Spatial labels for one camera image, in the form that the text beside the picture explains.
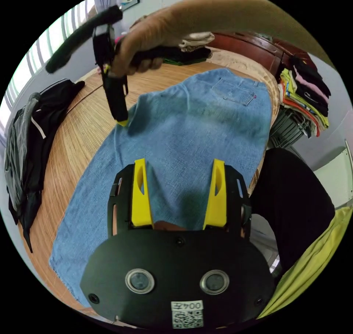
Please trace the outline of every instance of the qr code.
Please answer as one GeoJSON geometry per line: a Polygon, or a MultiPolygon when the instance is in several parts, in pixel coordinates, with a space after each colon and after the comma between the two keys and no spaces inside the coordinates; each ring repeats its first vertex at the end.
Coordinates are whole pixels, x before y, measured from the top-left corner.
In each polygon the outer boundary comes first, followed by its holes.
{"type": "Polygon", "coordinates": [[[188,329],[203,327],[202,311],[173,311],[173,328],[188,329]]]}

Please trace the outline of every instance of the black pants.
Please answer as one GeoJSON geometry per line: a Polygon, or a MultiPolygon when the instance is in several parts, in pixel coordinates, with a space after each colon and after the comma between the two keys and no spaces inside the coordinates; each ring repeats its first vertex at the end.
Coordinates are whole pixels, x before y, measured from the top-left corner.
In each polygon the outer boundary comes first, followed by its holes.
{"type": "Polygon", "coordinates": [[[335,215],[331,198],[312,170],[296,155],[279,148],[266,152],[250,201],[252,212],[264,217],[275,234],[282,274],[335,215]]]}

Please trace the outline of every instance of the sticker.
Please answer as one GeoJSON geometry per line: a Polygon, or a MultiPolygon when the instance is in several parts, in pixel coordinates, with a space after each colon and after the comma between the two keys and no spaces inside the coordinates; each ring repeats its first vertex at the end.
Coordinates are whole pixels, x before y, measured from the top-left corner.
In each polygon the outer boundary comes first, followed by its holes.
{"type": "Polygon", "coordinates": [[[173,329],[203,327],[203,303],[199,301],[172,301],[173,329]]]}

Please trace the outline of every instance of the wooden table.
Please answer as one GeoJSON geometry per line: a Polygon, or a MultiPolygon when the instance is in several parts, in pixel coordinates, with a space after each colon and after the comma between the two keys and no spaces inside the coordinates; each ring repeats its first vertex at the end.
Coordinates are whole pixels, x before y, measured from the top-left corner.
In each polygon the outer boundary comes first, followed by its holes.
{"type": "MultiPolygon", "coordinates": [[[[231,62],[229,59],[226,61],[229,67],[231,62]]],[[[164,90],[194,74],[220,67],[210,62],[209,60],[182,67],[164,64],[158,71],[129,77],[129,94],[126,98],[128,107],[135,104],[143,93],[164,90]]],[[[241,72],[233,70],[233,72],[239,76],[259,80],[256,78],[257,75],[251,76],[246,70],[241,72]]],[[[31,228],[33,253],[29,252],[26,242],[24,245],[39,276],[59,300],[73,309],[95,315],[92,308],[84,308],[73,298],[49,266],[53,241],[75,187],[103,140],[115,125],[105,98],[101,77],[93,71],[84,80],[86,85],[72,102],[68,115],[59,127],[53,142],[46,168],[42,205],[31,228]]],[[[271,83],[267,86],[269,91],[275,90],[270,89],[271,83]]],[[[275,118],[277,98],[272,99],[272,102],[275,118]]]]}

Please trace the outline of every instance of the screw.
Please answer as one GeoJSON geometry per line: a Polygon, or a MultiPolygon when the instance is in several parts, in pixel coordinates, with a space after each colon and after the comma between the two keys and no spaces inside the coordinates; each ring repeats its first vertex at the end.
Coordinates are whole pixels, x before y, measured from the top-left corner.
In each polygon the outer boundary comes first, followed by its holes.
{"type": "Polygon", "coordinates": [[[185,240],[182,237],[177,237],[176,238],[176,244],[180,247],[185,245],[185,240]]]}
{"type": "Polygon", "coordinates": [[[255,306],[259,306],[262,303],[263,299],[259,298],[255,301],[255,306]]]}
{"type": "Polygon", "coordinates": [[[88,299],[95,305],[98,305],[99,304],[99,298],[97,295],[95,294],[89,294],[88,295],[88,299]]]}

